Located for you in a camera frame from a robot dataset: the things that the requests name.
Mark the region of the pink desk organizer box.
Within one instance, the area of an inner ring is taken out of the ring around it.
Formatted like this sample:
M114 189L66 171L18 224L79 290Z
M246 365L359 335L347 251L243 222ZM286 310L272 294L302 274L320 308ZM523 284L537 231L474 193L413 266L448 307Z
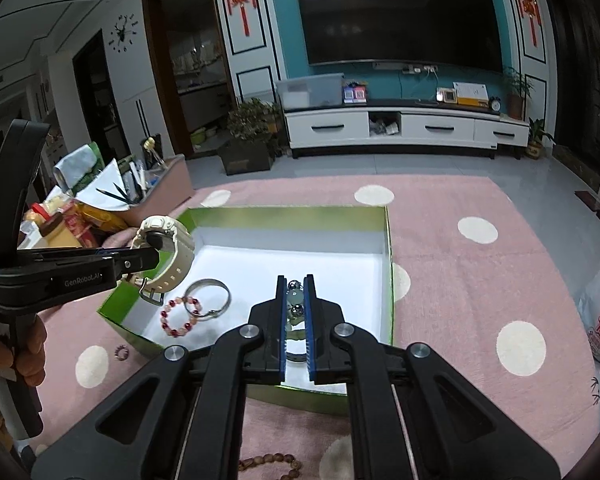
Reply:
M157 183L138 204L128 205L100 192L103 190L118 195L114 184L121 184L122 179L114 162L110 162L87 188L79 192L76 200L96 209L116 214L128 226L139 226L145 218L150 216L170 214L190 199L190 196L194 194L194 189L183 155L168 158L166 163L169 169L158 175Z

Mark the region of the potted plant on cabinet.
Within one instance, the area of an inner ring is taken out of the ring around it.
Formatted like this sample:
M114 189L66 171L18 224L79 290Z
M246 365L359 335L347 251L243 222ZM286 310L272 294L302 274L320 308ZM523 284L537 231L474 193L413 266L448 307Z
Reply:
M513 66L507 66L502 73L502 85L506 90L507 111L511 118L524 119L524 107L532 90L526 76Z

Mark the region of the potted plant by cabinet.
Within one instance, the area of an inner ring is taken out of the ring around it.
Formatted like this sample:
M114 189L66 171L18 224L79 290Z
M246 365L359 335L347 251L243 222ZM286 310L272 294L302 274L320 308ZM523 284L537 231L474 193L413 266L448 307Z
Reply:
M550 145L555 143L554 136L545 130L545 120L529 119L529 135L526 154L529 158L537 160L544 153L544 140L547 139Z

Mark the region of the black television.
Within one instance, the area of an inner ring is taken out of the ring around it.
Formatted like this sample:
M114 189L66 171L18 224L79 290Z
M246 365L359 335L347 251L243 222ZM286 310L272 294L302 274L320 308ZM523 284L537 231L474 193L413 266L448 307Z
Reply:
M493 0L299 0L299 8L312 65L503 67Z

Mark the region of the white tv cabinet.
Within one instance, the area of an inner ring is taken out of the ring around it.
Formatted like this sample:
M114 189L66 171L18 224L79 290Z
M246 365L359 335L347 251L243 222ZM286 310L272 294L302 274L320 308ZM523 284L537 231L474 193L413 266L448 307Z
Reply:
M340 106L285 114L290 147L525 148L529 126L508 116L433 106Z

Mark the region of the small black alarm clock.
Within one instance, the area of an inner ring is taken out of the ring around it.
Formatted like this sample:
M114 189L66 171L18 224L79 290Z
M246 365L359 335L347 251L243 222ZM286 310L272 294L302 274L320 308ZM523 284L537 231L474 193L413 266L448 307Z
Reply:
M492 113L500 114L502 111L502 101L498 96L492 96L489 100L489 108Z

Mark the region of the wall clock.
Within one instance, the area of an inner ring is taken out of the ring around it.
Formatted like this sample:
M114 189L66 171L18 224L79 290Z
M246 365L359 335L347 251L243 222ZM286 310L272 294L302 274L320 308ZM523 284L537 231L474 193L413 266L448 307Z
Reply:
M131 47L137 35L138 19L134 13L119 14L107 39L108 47L116 53L123 53Z

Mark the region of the blue red small box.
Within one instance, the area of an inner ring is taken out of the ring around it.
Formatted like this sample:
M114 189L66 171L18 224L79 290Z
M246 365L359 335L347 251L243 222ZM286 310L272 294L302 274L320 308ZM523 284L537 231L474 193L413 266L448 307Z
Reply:
M362 82L348 82L342 87L342 102L344 104L365 104L367 102L367 87Z

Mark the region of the white yellow box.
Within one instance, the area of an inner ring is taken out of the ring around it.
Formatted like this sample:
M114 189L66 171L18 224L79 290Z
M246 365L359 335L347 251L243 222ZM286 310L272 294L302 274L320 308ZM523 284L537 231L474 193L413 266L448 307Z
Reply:
M485 84L472 82L453 82L456 102L461 106L483 107L489 106L489 93Z

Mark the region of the cream white wristwatch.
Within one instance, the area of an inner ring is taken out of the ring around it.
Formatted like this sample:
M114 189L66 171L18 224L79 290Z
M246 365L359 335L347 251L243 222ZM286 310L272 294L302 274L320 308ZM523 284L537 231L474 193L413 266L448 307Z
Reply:
M140 298L160 306L168 292L186 278L195 257L195 243L182 222L169 216L147 217L136 231L132 249L151 249L158 257L154 270L148 266L125 274L125 281L140 291Z

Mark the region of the clear plastic storage bin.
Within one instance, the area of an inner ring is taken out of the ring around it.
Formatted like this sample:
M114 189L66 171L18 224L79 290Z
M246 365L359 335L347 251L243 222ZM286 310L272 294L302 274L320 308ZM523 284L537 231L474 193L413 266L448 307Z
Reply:
M321 74L276 82L284 110L308 110L342 104L343 73Z

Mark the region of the pink polka dot tablecloth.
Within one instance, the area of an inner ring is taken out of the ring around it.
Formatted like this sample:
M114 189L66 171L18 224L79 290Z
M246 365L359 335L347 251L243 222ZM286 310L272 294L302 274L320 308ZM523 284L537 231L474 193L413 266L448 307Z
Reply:
M594 362L576 306L552 258L505 193L487 178L366 176L253 180L192 191L159 191L152 214L238 206L386 207L393 272L393 342L431 344L539 442L564 476L600 430L591 393ZM475 238L457 225L480 223ZM378 321L366 271L327 256L304 263L321 297L368 330ZM42 383L43 433L35 455L62 437L97 401L147 360L96 312L108 292L43 316L48 338ZM294 454L305 479L352 479L350 425L343 416L249 398L240 457Z

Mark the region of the green cardboard box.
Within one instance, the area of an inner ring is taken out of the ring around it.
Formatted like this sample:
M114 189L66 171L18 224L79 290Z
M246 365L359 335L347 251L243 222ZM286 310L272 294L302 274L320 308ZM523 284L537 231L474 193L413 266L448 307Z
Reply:
M232 294L218 318L202 321L193 333L169 337L161 328L160 307L122 282L98 309L143 356L169 344L195 350L245 324L255 304L273 299L279 275L300 282L314 276L318 298L339 304L346 322L391 344L394 319L391 237L386 207L227 207L192 208L178 216L195 245L186 278L164 300L185 294L203 278L223 282ZM306 363L287 361L279 387L249 387L262 402L329 415L347 411L345 385L316 386Z

